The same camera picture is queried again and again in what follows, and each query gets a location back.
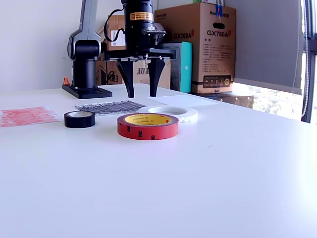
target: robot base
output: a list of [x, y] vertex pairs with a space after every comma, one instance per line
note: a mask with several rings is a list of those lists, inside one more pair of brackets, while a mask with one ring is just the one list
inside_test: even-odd
[[75, 89], [72, 86], [62, 85], [62, 89], [69, 92], [78, 99], [90, 99], [90, 98], [110, 98], [112, 92], [102, 88], [78, 88]]

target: yellow tape liner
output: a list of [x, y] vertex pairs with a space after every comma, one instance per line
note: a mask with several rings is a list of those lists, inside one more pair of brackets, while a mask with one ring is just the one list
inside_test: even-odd
[[134, 125], [162, 125], [170, 123], [172, 119], [156, 114], [137, 114], [126, 117], [125, 121]]
[[146, 11], [139, 11], [139, 12], [134, 12], [130, 14], [130, 20], [135, 21], [135, 20], [149, 20], [149, 21], [154, 21], [153, 14], [150, 12]]

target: cardboard box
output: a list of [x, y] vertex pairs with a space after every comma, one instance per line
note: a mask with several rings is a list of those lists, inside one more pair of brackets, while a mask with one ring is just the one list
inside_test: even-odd
[[[96, 82], [97, 85], [124, 84], [121, 74], [116, 66], [116, 61], [97, 61]], [[144, 60], [134, 62], [133, 83], [150, 84], [149, 69]], [[166, 60], [166, 64], [160, 76], [158, 86], [161, 88], [170, 89], [170, 60]]]
[[193, 43], [193, 93], [232, 91], [235, 67], [236, 10], [193, 3], [155, 11], [172, 41]]
[[[216, 4], [217, 0], [193, 0], [193, 3], [198, 3], [198, 2], [207, 2], [211, 4]], [[218, 4], [221, 6], [224, 6], [224, 0], [218, 0]]]
[[[114, 40], [120, 28], [125, 29], [124, 15], [111, 16], [108, 20], [108, 37]], [[122, 31], [120, 31], [118, 39], [114, 42], [108, 42], [106, 40], [104, 27], [98, 31], [98, 34], [101, 36], [101, 42], [106, 42], [108, 51], [125, 50], [125, 35], [122, 33]]]

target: black cable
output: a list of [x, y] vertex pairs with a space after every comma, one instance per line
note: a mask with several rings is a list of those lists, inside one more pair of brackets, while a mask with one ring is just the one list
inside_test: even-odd
[[114, 75], [113, 70], [108, 73], [108, 62], [106, 62], [106, 83], [105, 83], [105, 85], [109, 85], [109, 80], [111, 80], [113, 75]]
[[106, 38], [106, 40], [109, 41], [109, 42], [114, 42], [114, 41], [116, 41], [116, 40], [118, 39], [118, 36], [119, 36], [120, 31], [122, 31], [122, 33], [125, 34], [124, 29], [123, 29], [123, 28], [120, 28], [120, 29], [117, 31], [117, 34], [116, 34], [114, 40], [110, 39], [109, 36], [108, 36], [108, 21], [109, 21], [110, 17], [111, 17], [114, 13], [116, 13], [116, 12], [118, 12], [118, 11], [123, 11], [123, 10], [124, 10], [124, 7], [123, 7], [123, 9], [121, 9], [121, 10], [120, 10], [120, 9], [114, 10], [114, 11], [109, 15], [109, 17], [108, 17], [108, 19], [107, 19], [107, 21], [106, 21], [106, 23], [105, 23], [105, 26], [104, 26], [105, 38]]

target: black tape roll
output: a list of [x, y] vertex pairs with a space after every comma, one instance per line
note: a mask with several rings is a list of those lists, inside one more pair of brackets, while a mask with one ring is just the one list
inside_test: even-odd
[[88, 128], [96, 124], [96, 116], [92, 112], [69, 112], [64, 115], [64, 121], [68, 128]]

